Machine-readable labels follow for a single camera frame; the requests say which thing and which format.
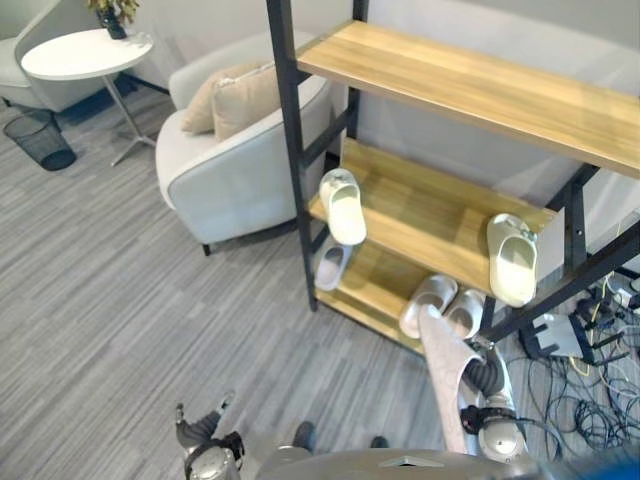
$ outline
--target white slipper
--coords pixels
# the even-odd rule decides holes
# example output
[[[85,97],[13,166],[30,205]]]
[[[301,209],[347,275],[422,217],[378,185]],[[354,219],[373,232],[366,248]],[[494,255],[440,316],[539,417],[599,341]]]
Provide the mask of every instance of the white slipper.
[[[536,294],[536,235],[515,215],[501,213],[489,221],[489,280],[495,297],[522,307]]]
[[[473,337],[480,330],[485,295],[478,290],[462,290],[444,314],[451,330],[460,338]]]
[[[423,305],[433,305],[440,313],[444,312],[458,292],[456,281],[446,275],[438,274],[425,278],[411,296],[400,317],[400,330],[407,337],[420,338],[418,313]]]
[[[340,284],[353,247],[340,245],[329,238],[320,250],[316,267],[315,286],[330,292]]]
[[[344,168],[327,172],[320,181],[320,200],[327,214],[331,235],[342,245],[358,245],[367,236],[360,205],[360,187]]]

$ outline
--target black metal shelf frame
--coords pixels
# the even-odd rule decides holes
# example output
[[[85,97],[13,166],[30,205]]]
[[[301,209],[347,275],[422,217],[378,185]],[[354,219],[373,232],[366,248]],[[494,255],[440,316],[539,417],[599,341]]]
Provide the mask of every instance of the black metal shelf frame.
[[[309,78],[297,67],[293,41],[291,0],[266,0],[273,45],[274,60],[280,90],[280,102],[289,154],[291,181],[296,203],[298,233],[304,261],[307,295],[311,310],[316,311],[318,301],[314,293],[313,254],[329,234],[328,227],[315,237],[311,235],[311,216],[306,207],[304,175],[307,167],[324,152],[344,129],[347,136],[356,138],[360,91],[349,87],[347,108],[332,121],[329,127],[309,146],[303,147],[302,120],[298,85]],[[368,0],[354,0],[352,18],[367,21]],[[531,325],[533,320],[566,301],[609,272],[619,269],[640,254],[640,221],[615,238],[592,256],[585,247],[583,187],[598,172],[598,167],[583,165],[560,189],[547,205],[548,208],[565,210],[565,261],[563,278],[552,287],[539,291],[536,298],[512,313],[497,325],[492,325],[495,299],[487,297],[482,316],[481,330],[474,342],[491,348],[493,344],[511,333]]]

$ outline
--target mesh trash can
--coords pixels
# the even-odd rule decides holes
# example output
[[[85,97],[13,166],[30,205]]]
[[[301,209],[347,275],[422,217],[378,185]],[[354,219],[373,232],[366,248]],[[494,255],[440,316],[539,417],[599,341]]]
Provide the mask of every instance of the mesh trash can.
[[[4,133],[45,170],[60,170],[76,159],[51,112],[38,110],[15,118]]]

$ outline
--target potted plant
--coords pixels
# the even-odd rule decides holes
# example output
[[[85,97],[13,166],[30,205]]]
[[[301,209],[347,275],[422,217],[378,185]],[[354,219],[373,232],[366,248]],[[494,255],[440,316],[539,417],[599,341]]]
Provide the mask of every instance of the potted plant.
[[[127,37],[122,24],[125,21],[133,23],[140,5],[136,0],[88,0],[87,6],[96,12],[100,25],[107,29],[111,38],[119,40]]]

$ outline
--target white armchair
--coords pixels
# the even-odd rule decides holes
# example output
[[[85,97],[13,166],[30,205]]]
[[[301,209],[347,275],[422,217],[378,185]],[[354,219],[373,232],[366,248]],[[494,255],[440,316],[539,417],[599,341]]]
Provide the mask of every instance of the white armchair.
[[[55,37],[98,28],[84,0],[0,1],[0,97],[54,112],[104,87],[100,78],[53,82],[29,76],[20,65],[33,47]]]
[[[313,38],[296,33],[296,43]],[[217,142],[213,133],[180,129],[189,101],[213,72],[252,60],[273,58],[268,34],[255,35],[215,51],[174,73],[171,98],[178,109],[162,126],[156,171],[167,205],[205,246],[291,220],[296,216],[280,109],[249,128]],[[305,142],[328,125],[329,83],[312,76],[299,88]],[[322,175],[322,161],[307,170],[309,195]]]

